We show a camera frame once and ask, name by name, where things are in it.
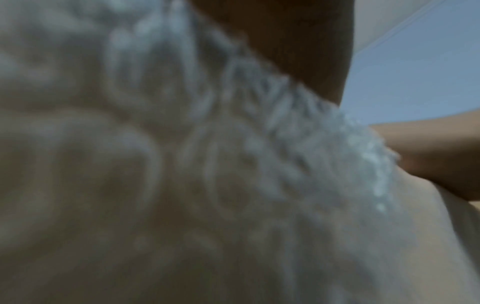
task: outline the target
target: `white ceiling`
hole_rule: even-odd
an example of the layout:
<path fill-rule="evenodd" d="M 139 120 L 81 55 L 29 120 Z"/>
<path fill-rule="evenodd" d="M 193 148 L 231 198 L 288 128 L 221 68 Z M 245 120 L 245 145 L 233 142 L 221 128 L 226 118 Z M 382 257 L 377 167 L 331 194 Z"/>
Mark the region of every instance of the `white ceiling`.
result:
<path fill-rule="evenodd" d="M 436 0 L 356 0 L 355 51 L 359 51 Z"/>

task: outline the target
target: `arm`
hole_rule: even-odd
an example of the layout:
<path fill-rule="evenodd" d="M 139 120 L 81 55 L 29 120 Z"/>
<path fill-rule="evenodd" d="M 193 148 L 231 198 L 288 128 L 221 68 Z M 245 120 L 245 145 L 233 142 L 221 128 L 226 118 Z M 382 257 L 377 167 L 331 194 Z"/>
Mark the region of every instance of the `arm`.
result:
<path fill-rule="evenodd" d="M 374 125 L 399 166 L 466 200 L 480 200 L 480 110 L 445 118 Z"/>

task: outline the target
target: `blue wall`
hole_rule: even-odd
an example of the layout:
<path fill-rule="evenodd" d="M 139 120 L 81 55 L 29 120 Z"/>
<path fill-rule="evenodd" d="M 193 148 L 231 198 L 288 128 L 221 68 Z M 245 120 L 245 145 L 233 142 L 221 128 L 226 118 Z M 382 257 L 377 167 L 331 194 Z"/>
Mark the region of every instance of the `blue wall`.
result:
<path fill-rule="evenodd" d="M 480 0 L 446 0 L 353 60 L 342 107 L 365 124 L 480 108 Z"/>

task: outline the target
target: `ceiling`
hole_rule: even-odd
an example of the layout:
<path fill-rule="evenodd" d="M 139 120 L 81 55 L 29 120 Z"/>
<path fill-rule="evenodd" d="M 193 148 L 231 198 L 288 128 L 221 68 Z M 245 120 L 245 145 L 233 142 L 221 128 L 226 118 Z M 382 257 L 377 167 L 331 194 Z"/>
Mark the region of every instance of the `ceiling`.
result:
<path fill-rule="evenodd" d="M 355 51 L 364 49 L 437 0 L 356 0 Z"/>

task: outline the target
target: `beige fabric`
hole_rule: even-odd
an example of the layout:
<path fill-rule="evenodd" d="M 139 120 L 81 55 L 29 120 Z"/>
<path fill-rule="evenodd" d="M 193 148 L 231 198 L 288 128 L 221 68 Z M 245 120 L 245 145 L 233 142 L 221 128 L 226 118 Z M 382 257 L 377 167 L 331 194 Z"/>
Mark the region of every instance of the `beige fabric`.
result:
<path fill-rule="evenodd" d="M 415 246 L 405 258 L 414 303 L 480 303 L 476 209 L 431 182 L 399 173 L 397 194 L 413 219 Z"/>

